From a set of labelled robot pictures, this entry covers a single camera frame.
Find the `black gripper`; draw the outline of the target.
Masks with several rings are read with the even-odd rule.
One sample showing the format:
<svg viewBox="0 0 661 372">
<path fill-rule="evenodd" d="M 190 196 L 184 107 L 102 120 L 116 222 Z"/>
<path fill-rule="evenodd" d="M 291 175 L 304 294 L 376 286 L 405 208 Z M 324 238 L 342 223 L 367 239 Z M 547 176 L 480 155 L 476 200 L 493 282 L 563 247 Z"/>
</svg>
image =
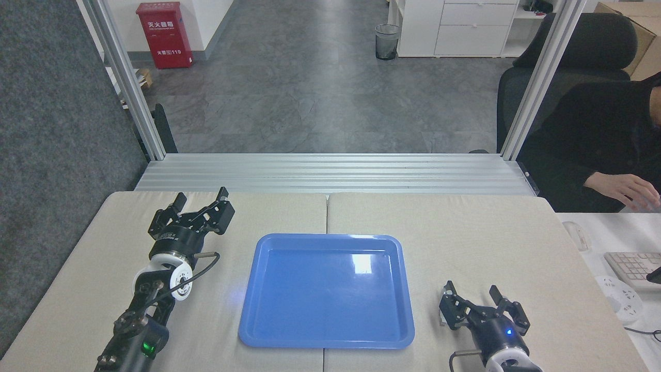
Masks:
<svg viewBox="0 0 661 372">
<path fill-rule="evenodd" d="M 490 358 L 506 348 L 519 348 L 529 355 L 529 348 L 523 336 L 526 335 L 530 322 L 522 305 L 504 297 L 496 285 L 491 285 L 489 294 L 496 304 L 494 316 L 498 318 L 486 320 L 489 307 L 478 306 L 463 299 L 457 294 L 453 282 L 448 280 L 443 286 L 439 302 L 442 323 L 446 323 L 451 330 L 472 328 L 473 342 L 481 350 L 482 358 Z M 508 313 L 511 320 L 501 317 L 504 313 Z"/>
<path fill-rule="evenodd" d="M 155 240 L 150 257 L 156 254 L 175 253 L 192 257 L 201 252 L 204 234 L 224 235 L 233 216 L 234 208 L 227 200 L 229 192 L 220 188 L 215 200 L 206 207 L 184 213 L 180 216 L 187 198 L 179 192 L 174 202 L 165 209 L 156 211 L 148 229 L 148 234 Z M 168 225 L 179 220 L 179 225 Z"/>
</svg>

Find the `person's hand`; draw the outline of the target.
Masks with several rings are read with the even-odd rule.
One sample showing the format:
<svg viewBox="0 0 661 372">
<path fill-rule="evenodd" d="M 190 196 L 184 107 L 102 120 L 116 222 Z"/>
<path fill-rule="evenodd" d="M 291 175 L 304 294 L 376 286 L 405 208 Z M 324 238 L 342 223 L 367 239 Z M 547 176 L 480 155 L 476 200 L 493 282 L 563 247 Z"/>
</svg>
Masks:
<svg viewBox="0 0 661 372">
<path fill-rule="evenodd" d="M 584 186 L 605 197 L 618 200 L 634 211 L 659 207 L 659 192 L 653 184 L 634 174 L 611 175 L 595 172 L 586 179 Z"/>
</svg>

